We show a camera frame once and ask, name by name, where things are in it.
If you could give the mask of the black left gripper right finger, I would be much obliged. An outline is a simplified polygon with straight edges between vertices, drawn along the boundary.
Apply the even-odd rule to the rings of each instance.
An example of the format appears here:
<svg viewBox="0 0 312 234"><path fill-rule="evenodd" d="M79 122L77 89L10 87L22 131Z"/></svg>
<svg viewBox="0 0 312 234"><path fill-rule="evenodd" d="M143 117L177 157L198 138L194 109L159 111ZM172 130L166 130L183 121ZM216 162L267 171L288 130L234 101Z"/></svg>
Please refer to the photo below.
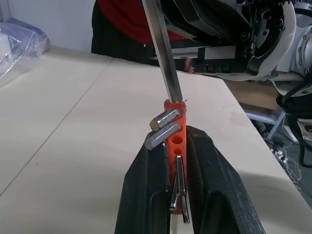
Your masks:
<svg viewBox="0 0 312 234"><path fill-rule="evenodd" d="M238 172L203 131L187 126L187 180L195 234L263 234Z"/></svg>

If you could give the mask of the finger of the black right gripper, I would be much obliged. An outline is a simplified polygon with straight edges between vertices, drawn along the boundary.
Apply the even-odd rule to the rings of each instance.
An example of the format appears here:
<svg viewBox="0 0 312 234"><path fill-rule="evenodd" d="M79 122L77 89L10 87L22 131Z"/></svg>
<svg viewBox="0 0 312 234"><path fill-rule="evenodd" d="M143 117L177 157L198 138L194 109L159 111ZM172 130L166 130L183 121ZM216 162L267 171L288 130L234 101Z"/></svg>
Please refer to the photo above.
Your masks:
<svg viewBox="0 0 312 234"><path fill-rule="evenodd" d="M236 0L163 0L167 28L185 38L212 42L239 42L252 32L243 15L244 3Z"/></svg>

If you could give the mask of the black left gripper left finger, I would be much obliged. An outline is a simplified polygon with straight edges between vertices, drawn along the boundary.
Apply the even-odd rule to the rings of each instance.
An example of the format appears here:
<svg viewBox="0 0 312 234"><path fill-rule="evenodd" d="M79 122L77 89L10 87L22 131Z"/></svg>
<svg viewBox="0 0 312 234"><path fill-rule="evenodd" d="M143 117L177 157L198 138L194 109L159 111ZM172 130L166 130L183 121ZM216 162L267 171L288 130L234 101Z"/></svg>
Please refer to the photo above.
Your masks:
<svg viewBox="0 0 312 234"><path fill-rule="evenodd" d="M115 233L168 234L170 199L166 144L142 146L124 177Z"/></svg>

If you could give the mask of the bystander bare hand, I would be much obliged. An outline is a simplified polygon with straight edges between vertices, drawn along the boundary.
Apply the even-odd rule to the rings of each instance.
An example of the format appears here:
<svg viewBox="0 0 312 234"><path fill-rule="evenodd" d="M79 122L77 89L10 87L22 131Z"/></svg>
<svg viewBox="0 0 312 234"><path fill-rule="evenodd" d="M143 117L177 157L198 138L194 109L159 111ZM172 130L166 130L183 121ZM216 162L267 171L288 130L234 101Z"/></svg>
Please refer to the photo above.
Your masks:
<svg viewBox="0 0 312 234"><path fill-rule="evenodd" d="M185 68L184 68L185 72L188 73L194 73L194 68L193 68L193 62L191 58L187 58L185 59Z"/></svg>

